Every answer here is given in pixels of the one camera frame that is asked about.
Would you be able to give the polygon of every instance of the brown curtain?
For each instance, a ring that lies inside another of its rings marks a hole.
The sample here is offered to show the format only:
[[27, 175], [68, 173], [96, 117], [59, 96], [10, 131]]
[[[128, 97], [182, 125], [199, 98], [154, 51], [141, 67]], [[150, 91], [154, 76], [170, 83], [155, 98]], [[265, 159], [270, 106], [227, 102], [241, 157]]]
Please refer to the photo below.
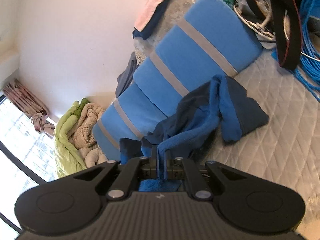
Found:
[[49, 117], [47, 107], [17, 79], [3, 88], [4, 95], [32, 122], [38, 133], [45, 132], [53, 138], [55, 126], [46, 119]]

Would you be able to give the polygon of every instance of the black window frame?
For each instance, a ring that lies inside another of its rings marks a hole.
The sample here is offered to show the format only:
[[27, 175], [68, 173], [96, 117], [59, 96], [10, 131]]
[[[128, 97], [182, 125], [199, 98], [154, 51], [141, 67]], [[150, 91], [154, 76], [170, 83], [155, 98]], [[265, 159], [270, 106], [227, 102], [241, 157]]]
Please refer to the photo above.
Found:
[[[6, 100], [5, 95], [0, 96], [0, 105]], [[29, 178], [31, 178], [34, 182], [39, 185], [47, 183], [44, 179], [35, 174], [31, 169], [29, 169], [25, 164], [23, 164], [1, 141], [0, 141], [0, 151], [15, 165], [20, 169], [23, 173], [25, 173]], [[22, 229], [17, 227], [14, 223], [12, 223], [9, 219], [7, 219], [0, 212], [0, 219], [4, 221], [9, 227], [15, 230], [18, 234], [22, 233]]]

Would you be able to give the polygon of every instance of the light green quilt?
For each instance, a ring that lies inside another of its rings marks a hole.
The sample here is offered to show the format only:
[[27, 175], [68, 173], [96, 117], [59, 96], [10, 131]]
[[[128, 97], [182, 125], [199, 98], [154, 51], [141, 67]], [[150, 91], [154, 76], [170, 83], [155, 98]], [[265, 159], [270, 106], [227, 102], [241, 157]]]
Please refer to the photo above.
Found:
[[77, 149], [68, 141], [67, 133], [78, 121], [76, 114], [81, 113], [84, 105], [87, 103], [89, 101], [86, 98], [82, 99], [81, 104], [79, 104], [79, 101], [75, 101], [72, 107], [60, 118], [54, 130], [54, 157], [59, 178], [86, 169]]

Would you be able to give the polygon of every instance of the gray strap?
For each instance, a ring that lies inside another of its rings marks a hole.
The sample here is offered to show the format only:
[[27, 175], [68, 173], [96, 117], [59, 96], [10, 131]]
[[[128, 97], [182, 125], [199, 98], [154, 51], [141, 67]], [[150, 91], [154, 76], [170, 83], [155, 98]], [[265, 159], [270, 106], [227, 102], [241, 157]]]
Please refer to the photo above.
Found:
[[98, 120], [98, 126], [101, 130], [101, 132], [103, 133], [103, 135], [105, 137], [107, 137], [107, 139], [111, 142], [111, 144], [117, 148], [118, 150], [120, 150], [120, 146], [119, 144], [116, 142], [116, 140], [111, 136], [111, 134], [106, 130], [106, 128], [104, 127], [102, 121], [101, 121], [101, 118]]
[[188, 23], [185, 18], [180, 19], [177, 25], [182, 29], [191, 39], [194, 40], [230, 77], [234, 77], [238, 72], [228, 62], [228, 60], [214, 47], [210, 41], [206, 39], [196, 28]]
[[164, 64], [164, 62], [159, 58], [155, 51], [151, 52], [149, 55], [150, 60], [156, 66], [157, 70], [162, 74], [162, 76], [172, 85], [172, 87], [184, 97], [189, 93], [188, 89], [182, 85], [179, 79], [170, 71], [170, 69]]
[[126, 115], [126, 113], [123, 111], [121, 105], [119, 104], [119, 100], [117, 99], [113, 103], [116, 111], [118, 112], [121, 119], [124, 121], [124, 123], [127, 125], [127, 127], [134, 133], [135, 136], [139, 138], [139, 140], [142, 139], [143, 134], [134, 126], [134, 124], [130, 121], [129, 117]]

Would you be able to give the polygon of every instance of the wall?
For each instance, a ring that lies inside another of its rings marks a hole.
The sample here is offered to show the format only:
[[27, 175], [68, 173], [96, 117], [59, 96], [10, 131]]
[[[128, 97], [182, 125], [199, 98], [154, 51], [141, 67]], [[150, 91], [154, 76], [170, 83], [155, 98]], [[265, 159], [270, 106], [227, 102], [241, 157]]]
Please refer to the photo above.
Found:
[[15, 76], [19, 53], [15, 49], [21, 0], [0, 0], [0, 89]]
[[146, 0], [24, 0], [21, 82], [61, 117], [75, 100], [107, 107], [133, 51]]

